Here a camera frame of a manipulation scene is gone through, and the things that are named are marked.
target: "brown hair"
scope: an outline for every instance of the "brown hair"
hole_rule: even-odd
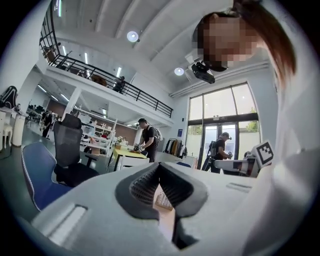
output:
[[[279,71],[280,85],[297,70],[294,47],[277,19],[259,1],[235,0],[232,10],[238,12],[267,45]]]

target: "tree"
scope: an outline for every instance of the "tree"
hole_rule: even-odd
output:
[[[250,113],[257,113],[254,107],[251,108]],[[245,127],[248,132],[257,133],[258,132],[258,121],[250,121],[248,125]]]

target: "white ceiling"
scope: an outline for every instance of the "white ceiling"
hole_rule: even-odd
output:
[[[189,65],[185,56],[192,51],[191,36],[196,24],[203,15],[225,10],[232,3],[233,0],[64,0],[62,17],[55,15],[54,25],[58,40],[69,42],[67,51],[79,55],[89,50],[76,45],[92,47],[92,64],[113,74],[123,66],[128,78],[135,71],[145,71],[155,84],[165,81],[167,92],[173,93],[191,84],[185,75],[175,75],[174,69]],[[77,37],[71,42],[68,31],[82,35],[82,39]],[[129,42],[129,31],[137,32],[140,42]],[[108,51],[110,39],[118,44],[112,51]],[[120,57],[123,52],[127,58]],[[138,60],[137,54],[145,61]]]

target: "office chair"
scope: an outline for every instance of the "office chair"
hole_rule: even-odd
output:
[[[83,133],[79,118],[66,114],[62,122],[55,122],[53,133],[57,162],[54,172],[58,182],[76,187],[80,183],[99,175],[96,170],[90,168],[91,161],[96,161],[96,157],[86,155],[89,158],[87,165],[79,163],[80,141]]]

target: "gray floor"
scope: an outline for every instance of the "gray floor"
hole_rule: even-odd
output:
[[[27,221],[31,221],[38,210],[34,206],[29,195],[24,171],[22,168],[21,151],[26,145],[41,141],[46,148],[55,156],[56,150],[52,139],[43,138],[39,132],[32,131],[29,127],[24,127],[22,136],[22,146],[9,147],[7,143],[6,149],[0,153],[0,188],[13,212]],[[88,158],[83,152],[80,152],[81,162],[87,164]],[[96,162],[91,163],[91,167],[100,174],[106,173],[106,159],[98,156]]]

